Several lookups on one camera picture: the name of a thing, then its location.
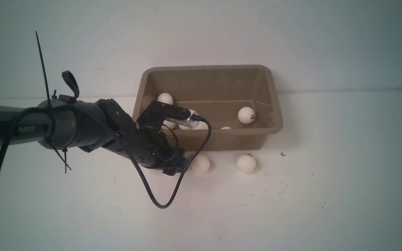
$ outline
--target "ping pong ball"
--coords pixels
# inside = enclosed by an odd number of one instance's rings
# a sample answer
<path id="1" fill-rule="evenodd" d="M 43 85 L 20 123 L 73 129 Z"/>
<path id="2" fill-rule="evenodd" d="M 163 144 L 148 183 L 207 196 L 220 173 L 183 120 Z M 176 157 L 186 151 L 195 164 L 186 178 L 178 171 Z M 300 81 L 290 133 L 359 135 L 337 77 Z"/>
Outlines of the ping pong ball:
<path id="1" fill-rule="evenodd" d="M 203 121 L 200 121 L 197 127 L 194 128 L 194 130 L 207 130 L 209 127 L 207 124 Z"/>
<path id="2" fill-rule="evenodd" d="M 238 170 L 240 170 L 243 173 L 252 173 L 256 165 L 257 161 L 249 153 L 242 154 L 237 159 Z"/>
<path id="3" fill-rule="evenodd" d="M 190 168 L 195 171 L 195 173 L 205 173 L 209 170 L 210 160 L 204 154 L 198 154 L 195 159 L 190 163 Z"/>
<path id="4" fill-rule="evenodd" d="M 166 103 L 166 104 L 172 105 L 172 104 L 173 104 L 173 97 L 172 97 L 172 95 L 170 95 L 170 94 L 164 92 L 164 93 L 161 93 L 161 94 L 158 96 L 158 101 L 159 101 L 159 102 L 162 102 L 162 103 Z"/>
<path id="5" fill-rule="evenodd" d="M 243 107 L 238 112 L 238 120 L 243 124 L 251 124 L 255 120 L 255 112 L 250 107 Z"/>
<path id="6" fill-rule="evenodd" d="M 182 125 L 182 124 L 179 124 L 179 128 L 180 128 L 181 130 L 191 130 L 191 129 L 192 129 L 191 127 L 186 127 L 186 126 L 184 126 L 184 125 Z"/>
<path id="7" fill-rule="evenodd" d="M 163 124 L 170 127 L 171 130 L 173 130 L 174 126 L 176 125 L 175 123 L 166 120 L 164 120 Z M 167 127 L 161 126 L 161 130 L 169 130 L 169 129 Z"/>

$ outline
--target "tan plastic container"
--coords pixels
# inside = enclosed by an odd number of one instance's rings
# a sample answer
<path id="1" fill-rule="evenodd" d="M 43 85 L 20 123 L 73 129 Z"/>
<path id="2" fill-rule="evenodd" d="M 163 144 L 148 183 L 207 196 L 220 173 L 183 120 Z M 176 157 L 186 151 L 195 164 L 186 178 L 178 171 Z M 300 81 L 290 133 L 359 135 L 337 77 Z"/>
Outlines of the tan plastic container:
<path id="1" fill-rule="evenodd" d="M 279 100 L 271 71 L 261 65 L 155 67 L 142 75 L 133 119 L 167 92 L 174 105 L 193 109 L 212 125 L 212 135 L 203 151 L 256 150 L 266 138 L 283 126 Z M 241 124 L 238 111 L 245 106 L 255 110 L 252 124 Z M 220 130 L 231 127 L 231 130 Z M 196 151 L 207 130 L 174 128 L 180 146 Z M 172 135 L 167 139 L 174 143 Z"/>

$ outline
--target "container rim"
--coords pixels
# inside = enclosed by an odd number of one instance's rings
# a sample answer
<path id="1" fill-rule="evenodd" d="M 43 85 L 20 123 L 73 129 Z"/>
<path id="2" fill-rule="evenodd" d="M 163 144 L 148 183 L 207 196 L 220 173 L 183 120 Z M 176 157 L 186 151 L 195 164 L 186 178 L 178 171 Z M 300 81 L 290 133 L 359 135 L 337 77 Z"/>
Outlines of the container rim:
<path id="1" fill-rule="evenodd" d="M 266 79 L 268 81 L 268 88 L 271 94 L 272 105 L 275 113 L 276 120 L 272 127 L 267 128 L 240 128 L 240 129 L 212 129 L 212 134 L 216 135 L 221 133 L 222 135 L 271 135 L 279 132 L 283 127 L 283 118 L 281 114 L 280 103 L 277 95 L 277 90 L 273 78 L 273 74 L 268 67 L 259 64 L 252 65 L 198 65 L 198 66 L 163 66 L 163 67 L 152 67 L 144 71 L 139 85 L 139 90 L 137 91 L 136 102 L 134 103 L 133 109 L 133 120 L 136 121 L 139 117 L 140 106 L 142 105 L 140 100 L 145 92 L 145 83 L 147 82 L 148 75 L 154 71 L 162 70 L 211 70 L 211 69 L 260 69 L 264 72 Z M 176 135 L 183 136 L 202 136 L 205 135 L 205 130 L 174 130 Z"/>

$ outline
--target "white wall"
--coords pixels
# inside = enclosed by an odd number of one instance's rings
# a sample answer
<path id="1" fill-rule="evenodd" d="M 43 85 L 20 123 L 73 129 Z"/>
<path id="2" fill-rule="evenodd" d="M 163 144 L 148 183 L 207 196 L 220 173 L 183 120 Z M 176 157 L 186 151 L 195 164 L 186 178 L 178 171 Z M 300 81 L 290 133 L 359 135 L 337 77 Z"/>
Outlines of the white wall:
<path id="1" fill-rule="evenodd" d="M 402 88 L 402 1 L 0 1 L 0 98 L 134 96 L 150 67 L 263 64 L 281 92 Z"/>

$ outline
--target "robotic arm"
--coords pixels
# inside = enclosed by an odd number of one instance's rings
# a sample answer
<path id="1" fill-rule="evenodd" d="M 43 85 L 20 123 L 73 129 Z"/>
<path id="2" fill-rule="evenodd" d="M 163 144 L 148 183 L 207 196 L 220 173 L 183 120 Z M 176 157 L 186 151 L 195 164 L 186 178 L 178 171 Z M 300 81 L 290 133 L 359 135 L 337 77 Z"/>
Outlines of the robotic arm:
<path id="1" fill-rule="evenodd" d="M 9 145 L 38 141 L 42 146 L 53 149 L 66 164 L 66 151 L 78 147 L 85 152 L 105 148 L 128 158 L 139 173 L 152 202 L 159 208 L 167 208 L 173 202 L 185 171 L 196 155 L 207 143 L 211 126 L 195 111 L 165 103 L 152 101 L 136 122 L 122 110 L 113 99 L 100 99 L 95 103 L 77 100 L 80 90 L 69 71 L 62 73 L 65 83 L 74 96 L 54 95 L 49 97 L 43 56 L 37 35 L 38 49 L 43 67 L 47 100 L 37 107 L 13 108 L 0 106 L 0 170 Z M 161 132 L 164 120 L 196 127 L 199 121 L 208 125 L 205 141 L 190 159 L 184 157 L 174 132 L 175 145 L 170 146 Z M 63 150 L 63 159 L 58 150 Z M 167 175 L 181 173 L 168 203 L 161 205 L 155 199 L 139 165 L 162 170 Z"/>

